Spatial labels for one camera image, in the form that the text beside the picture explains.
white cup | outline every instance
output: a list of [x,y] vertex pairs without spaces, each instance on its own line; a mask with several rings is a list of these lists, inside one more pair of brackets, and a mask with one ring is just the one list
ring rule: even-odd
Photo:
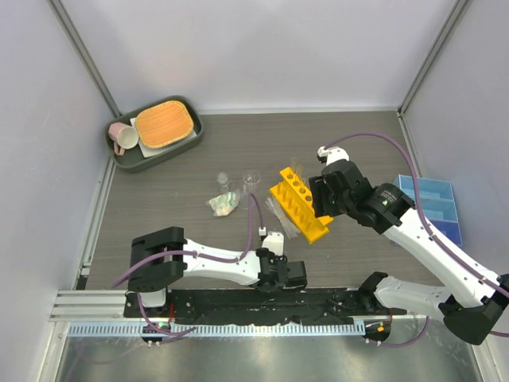
[[113,151],[118,156],[124,155],[126,150],[132,149],[138,144],[138,131],[129,125],[115,122],[110,125],[108,135],[113,141]]

blue container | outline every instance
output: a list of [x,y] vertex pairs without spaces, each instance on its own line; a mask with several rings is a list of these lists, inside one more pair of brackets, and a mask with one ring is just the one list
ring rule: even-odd
[[[415,201],[412,177],[398,175],[394,180],[394,184]],[[461,247],[463,241],[461,240],[460,223],[458,222],[451,182],[420,177],[418,178],[418,184],[425,216],[449,240]]]
[[[419,184],[419,194],[422,199],[443,199],[447,201],[454,201],[453,187],[450,181],[437,181],[434,179],[419,177],[417,182]],[[412,177],[398,175],[394,184],[415,201],[414,182],[412,181]]]
[[443,221],[443,220],[431,220],[431,223],[435,227],[437,227],[438,231],[442,232],[447,236],[449,240],[451,240],[455,245],[461,247],[463,245],[463,240],[461,240],[461,232],[460,225],[458,223],[454,223],[452,221]]

small glass cup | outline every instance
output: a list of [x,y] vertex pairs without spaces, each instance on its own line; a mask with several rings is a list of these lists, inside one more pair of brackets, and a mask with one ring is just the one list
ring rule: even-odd
[[243,192],[240,198],[240,208],[247,209],[249,206],[248,194],[256,193],[258,191],[258,184],[260,183],[260,173],[257,170],[249,170],[243,176]]

green tray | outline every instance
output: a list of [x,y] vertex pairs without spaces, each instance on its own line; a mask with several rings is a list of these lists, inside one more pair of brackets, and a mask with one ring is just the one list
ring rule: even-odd
[[[113,141],[110,139],[108,135],[108,129],[110,125],[115,122],[125,123],[130,126],[130,119],[136,117],[145,109],[149,107],[156,106],[159,103],[163,103],[166,101],[180,101],[182,102],[188,109],[189,114],[191,115],[192,121],[194,122],[194,131],[196,132],[196,137],[193,139],[186,140],[182,143],[176,143],[171,150],[165,151],[164,153],[160,153],[158,155],[154,155],[153,157],[145,158],[142,155],[142,151],[139,146],[136,146],[134,149],[126,150],[126,153],[119,157],[115,155],[113,151]],[[130,113],[124,114],[117,119],[113,119],[108,122],[104,127],[104,137],[106,139],[106,144],[108,146],[108,150],[110,151],[110,156],[113,158],[113,161],[117,165],[119,169],[125,170],[129,173],[138,173],[140,171],[146,170],[152,166],[158,165],[161,162],[164,162],[175,155],[181,154],[186,150],[189,150],[191,147],[196,146],[200,143],[201,139],[204,137],[204,129],[200,120],[200,116],[196,112],[195,108],[191,105],[191,103],[180,95],[171,95],[170,97],[160,99],[157,102],[150,103],[144,107],[140,107],[135,111],[131,111]]]

metal floor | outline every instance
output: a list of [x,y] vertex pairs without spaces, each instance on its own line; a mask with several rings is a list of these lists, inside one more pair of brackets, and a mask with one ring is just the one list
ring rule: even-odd
[[[393,111],[206,115],[203,122],[204,140],[190,151],[141,173],[116,170],[87,289],[109,289],[129,267],[131,240],[172,225],[183,227],[198,243],[242,250],[247,212],[236,209],[218,218],[205,205],[219,193],[220,171],[231,176],[235,187],[247,170],[260,171],[257,195],[263,202],[291,157],[304,165],[306,178],[318,175],[323,168],[316,159],[318,147],[343,135],[378,131],[405,145]],[[343,147],[373,185],[409,173],[399,152],[381,139],[354,138]],[[268,229],[281,230],[276,217],[263,210]],[[329,227],[331,232],[313,245],[302,236],[285,243],[290,260],[306,261],[310,287],[357,287],[373,271],[440,285],[413,256],[355,221],[340,216]],[[237,287],[211,279],[183,279],[174,286]]]
[[[390,341],[415,337],[424,320],[394,320]],[[358,337],[187,339],[135,349],[139,338],[69,338],[58,382],[481,381],[472,348],[431,322],[416,344],[367,345]],[[77,358],[82,352],[84,358]],[[106,361],[107,364],[91,364]]]

